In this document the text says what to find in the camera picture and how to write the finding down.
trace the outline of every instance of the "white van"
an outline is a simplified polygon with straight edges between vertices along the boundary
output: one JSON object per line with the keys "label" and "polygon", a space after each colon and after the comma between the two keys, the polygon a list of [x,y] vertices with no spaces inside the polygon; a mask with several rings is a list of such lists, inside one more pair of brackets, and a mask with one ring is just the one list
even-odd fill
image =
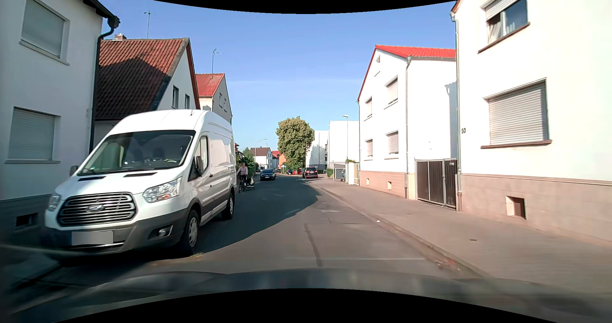
{"label": "white van", "polygon": [[234,215],[231,125],[211,111],[174,109],[121,120],[51,196],[48,247],[120,253],[174,246],[192,255],[198,228]]}

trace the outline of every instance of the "sky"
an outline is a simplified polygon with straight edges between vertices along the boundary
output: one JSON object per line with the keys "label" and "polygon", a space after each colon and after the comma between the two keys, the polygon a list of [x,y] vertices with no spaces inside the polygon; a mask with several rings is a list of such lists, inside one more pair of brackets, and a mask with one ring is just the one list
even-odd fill
{"label": "sky", "polygon": [[[453,2],[345,14],[266,14],[156,0],[99,0],[121,20],[115,34],[191,39],[196,73],[225,73],[234,141],[277,149],[279,121],[314,130],[357,120],[357,96],[374,45],[455,48]],[[104,23],[103,32],[108,31]]]}

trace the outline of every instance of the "van headlight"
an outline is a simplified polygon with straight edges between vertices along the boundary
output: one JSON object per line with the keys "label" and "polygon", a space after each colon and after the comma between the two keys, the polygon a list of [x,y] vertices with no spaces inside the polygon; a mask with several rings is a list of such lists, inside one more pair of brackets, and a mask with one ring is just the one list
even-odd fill
{"label": "van headlight", "polygon": [[163,185],[151,187],[142,193],[147,202],[157,202],[179,196],[179,185],[181,177],[164,183]]}
{"label": "van headlight", "polygon": [[59,202],[62,200],[62,196],[57,194],[57,193],[53,193],[53,195],[51,195],[51,197],[49,198],[49,205],[47,206],[47,210],[50,212],[55,211],[55,209],[57,209],[57,205],[59,205]]}

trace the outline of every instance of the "fog light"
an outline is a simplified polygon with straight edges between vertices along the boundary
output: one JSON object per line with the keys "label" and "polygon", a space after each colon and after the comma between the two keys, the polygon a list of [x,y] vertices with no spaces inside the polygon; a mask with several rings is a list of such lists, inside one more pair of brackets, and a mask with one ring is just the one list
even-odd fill
{"label": "fog light", "polygon": [[167,236],[167,235],[170,234],[170,231],[172,231],[172,225],[166,226],[166,227],[162,227],[161,229],[159,229],[157,231],[157,235],[159,237]]}

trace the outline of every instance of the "cyclist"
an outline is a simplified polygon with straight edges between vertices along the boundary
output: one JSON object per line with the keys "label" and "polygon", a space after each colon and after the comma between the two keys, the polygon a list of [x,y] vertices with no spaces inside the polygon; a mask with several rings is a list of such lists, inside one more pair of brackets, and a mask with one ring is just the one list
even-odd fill
{"label": "cyclist", "polygon": [[242,163],[242,166],[238,168],[238,175],[240,176],[240,181],[242,181],[242,183],[246,185],[247,175],[249,175],[249,170],[247,169],[247,166],[244,163]]}

